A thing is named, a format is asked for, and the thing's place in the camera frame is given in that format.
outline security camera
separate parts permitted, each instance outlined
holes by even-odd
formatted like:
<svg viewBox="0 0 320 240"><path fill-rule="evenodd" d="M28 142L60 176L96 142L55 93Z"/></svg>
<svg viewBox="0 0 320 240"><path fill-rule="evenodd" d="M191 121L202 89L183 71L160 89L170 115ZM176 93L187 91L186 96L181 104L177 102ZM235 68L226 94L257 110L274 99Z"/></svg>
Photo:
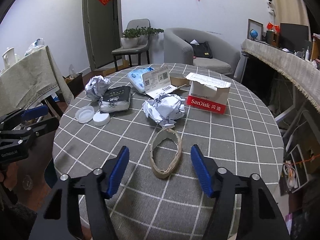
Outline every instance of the security camera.
<svg viewBox="0 0 320 240"><path fill-rule="evenodd" d="M268 0L268 4L269 4L269 5L272 5L272 1L273 1L273 0Z"/></svg>

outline picture frame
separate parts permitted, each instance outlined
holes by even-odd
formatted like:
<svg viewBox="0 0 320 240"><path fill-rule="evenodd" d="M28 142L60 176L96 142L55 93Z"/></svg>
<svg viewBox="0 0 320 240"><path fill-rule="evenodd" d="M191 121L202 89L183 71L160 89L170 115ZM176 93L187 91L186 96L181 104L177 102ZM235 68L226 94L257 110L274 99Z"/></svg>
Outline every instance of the picture frame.
<svg viewBox="0 0 320 240"><path fill-rule="evenodd" d="M257 21L254 21L252 19L248 19L248 33L247 33L247 39L252 40L253 38L250 36L250 31L256 30L258 33L258 37L256 40L262 41L262 33L263 33L263 24Z"/></svg>

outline gray chair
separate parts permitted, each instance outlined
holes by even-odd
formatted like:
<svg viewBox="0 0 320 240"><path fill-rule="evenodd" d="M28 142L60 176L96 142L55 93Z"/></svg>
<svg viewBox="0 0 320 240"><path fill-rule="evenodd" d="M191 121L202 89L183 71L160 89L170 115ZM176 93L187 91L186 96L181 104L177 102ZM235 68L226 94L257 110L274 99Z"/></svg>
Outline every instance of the gray chair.
<svg viewBox="0 0 320 240"><path fill-rule="evenodd" d="M207 41L213 58L193 59L193 49L184 40L188 42L196 40L199 43ZM239 60L239 50L210 33L187 28L170 28L164 31L165 63L182 63L204 67L233 78Z"/></svg>
<svg viewBox="0 0 320 240"><path fill-rule="evenodd" d="M127 29L135 29L135 28L141 28L141 27L150 27L150 21L148 19L131 20L127 25ZM150 64L149 46L150 46L149 37L146 38L144 36L141 36L139 37L137 47L131 48L131 49L124 49L121 47L119 49L113 50L111 53L113 55L113 59L115 62L116 71L118 71L116 56L128 55L130 67L132 67L131 55L138 54L138 65L141 65L141 53L146 52L147 61L148 61L148 64Z"/></svg>

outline chair seat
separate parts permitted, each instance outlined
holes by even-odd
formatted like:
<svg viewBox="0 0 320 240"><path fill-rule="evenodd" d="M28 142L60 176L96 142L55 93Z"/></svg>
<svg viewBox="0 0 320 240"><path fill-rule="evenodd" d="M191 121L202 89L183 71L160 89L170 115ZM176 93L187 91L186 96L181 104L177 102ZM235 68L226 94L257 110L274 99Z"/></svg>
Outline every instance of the chair seat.
<svg viewBox="0 0 320 240"><path fill-rule="evenodd" d="M142 53L145 52L149 49L149 45L148 44L144 44L144 45L138 45L135 48L131 48L131 49L124 49L124 48L119 48L119 49L115 49L113 50L111 53L113 56L117 56L117 55L132 55L132 54L138 54L138 53Z"/></svg>
<svg viewBox="0 0 320 240"><path fill-rule="evenodd" d="M197 57L193 60L193 65L203 67L220 74L227 74L231 72L231 66L216 58Z"/></svg>

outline red and white box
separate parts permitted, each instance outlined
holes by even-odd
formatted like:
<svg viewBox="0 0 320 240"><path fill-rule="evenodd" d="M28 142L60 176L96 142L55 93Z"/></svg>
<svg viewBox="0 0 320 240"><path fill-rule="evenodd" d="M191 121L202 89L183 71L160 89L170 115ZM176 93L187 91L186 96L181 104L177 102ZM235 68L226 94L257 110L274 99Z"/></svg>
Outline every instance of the red and white box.
<svg viewBox="0 0 320 240"><path fill-rule="evenodd" d="M230 82L189 73L186 79L192 81L187 105L224 114L228 102Z"/></svg>

